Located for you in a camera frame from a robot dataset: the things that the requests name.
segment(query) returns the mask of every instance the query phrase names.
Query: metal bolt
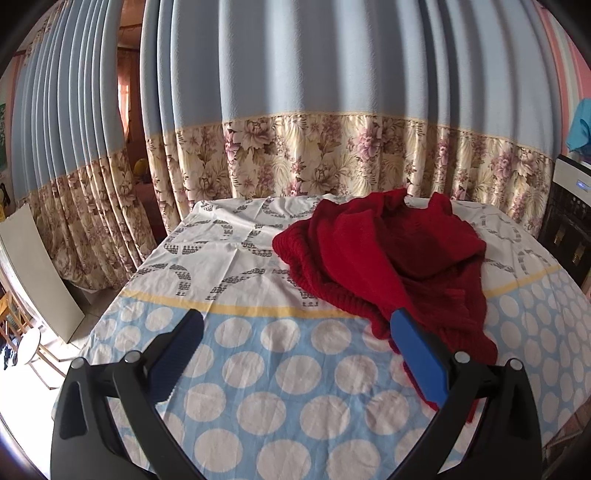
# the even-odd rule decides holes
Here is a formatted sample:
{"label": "metal bolt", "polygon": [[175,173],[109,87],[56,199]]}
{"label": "metal bolt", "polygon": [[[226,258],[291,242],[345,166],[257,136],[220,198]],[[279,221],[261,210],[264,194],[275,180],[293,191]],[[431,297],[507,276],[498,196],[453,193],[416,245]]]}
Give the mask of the metal bolt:
{"label": "metal bolt", "polygon": [[521,361],[517,360],[516,358],[509,360],[509,365],[513,370],[521,370],[523,368],[523,363],[521,363]]}
{"label": "metal bolt", "polygon": [[84,366],[84,362],[85,362],[85,360],[81,356],[79,356],[78,358],[75,358],[74,360],[72,360],[72,363],[70,364],[70,366],[72,368],[76,368],[76,369],[82,368]]}
{"label": "metal bolt", "polygon": [[127,352],[125,354],[125,356],[123,357],[123,359],[125,360],[125,363],[127,364],[134,364],[137,361],[139,361],[139,359],[142,357],[142,354],[140,352],[138,352],[137,350],[132,350],[130,352]]}
{"label": "metal bolt", "polygon": [[456,352],[453,356],[459,364],[466,364],[470,361],[470,355],[466,352]]}

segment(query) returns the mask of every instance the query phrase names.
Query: white board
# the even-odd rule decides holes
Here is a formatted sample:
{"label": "white board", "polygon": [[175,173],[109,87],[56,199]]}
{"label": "white board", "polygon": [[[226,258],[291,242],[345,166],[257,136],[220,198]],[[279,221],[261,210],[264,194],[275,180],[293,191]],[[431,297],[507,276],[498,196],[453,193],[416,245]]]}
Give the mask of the white board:
{"label": "white board", "polygon": [[0,266],[19,297],[68,342],[84,313],[51,263],[27,204],[0,223]]}

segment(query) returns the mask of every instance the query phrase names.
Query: bed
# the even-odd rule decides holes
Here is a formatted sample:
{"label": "bed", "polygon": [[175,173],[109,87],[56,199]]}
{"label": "bed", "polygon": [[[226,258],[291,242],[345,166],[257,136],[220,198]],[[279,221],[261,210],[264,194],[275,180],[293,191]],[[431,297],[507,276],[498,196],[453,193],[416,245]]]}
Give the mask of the bed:
{"label": "bed", "polygon": [[[369,323],[298,288],[271,249],[274,235],[309,217],[322,198],[349,199],[198,202],[82,349],[93,364],[117,361],[170,331],[188,309],[202,312],[203,342],[157,410],[209,479],[386,478],[434,416]],[[499,364],[524,361],[546,444],[591,393],[591,306],[507,215],[471,202],[453,209],[487,243],[485,333]],[[147,467],[120,403],[110,402],[130,457]],[[481,411],[444,469],[461,460]]]}

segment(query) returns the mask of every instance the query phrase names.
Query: white panel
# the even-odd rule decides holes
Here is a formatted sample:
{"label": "white panel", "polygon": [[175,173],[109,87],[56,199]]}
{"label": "white panel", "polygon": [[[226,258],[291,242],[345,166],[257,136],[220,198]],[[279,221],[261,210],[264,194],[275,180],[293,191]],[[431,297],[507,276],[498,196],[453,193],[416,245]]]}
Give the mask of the white panel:
{"label": "white panel", "polygon": [[27,204],[0,223],[0,247],[43,321],[69,341],[84,318],[51,263]]}
{"label": "white panel", "polygon": [[591,176],[559,158],[554,166],[553,182],[567,189],[591,207]]}

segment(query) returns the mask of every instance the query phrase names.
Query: yellow ball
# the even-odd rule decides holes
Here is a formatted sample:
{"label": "yellow ball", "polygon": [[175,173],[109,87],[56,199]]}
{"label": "yellow ball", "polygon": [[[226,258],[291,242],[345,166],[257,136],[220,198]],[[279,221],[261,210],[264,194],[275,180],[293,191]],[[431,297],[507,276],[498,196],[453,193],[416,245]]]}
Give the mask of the yellow ball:
{"label": "yellow ball", "polygon": [[140,158],[134,165],[134,175],[141,177],[148,171],[148,159]]}

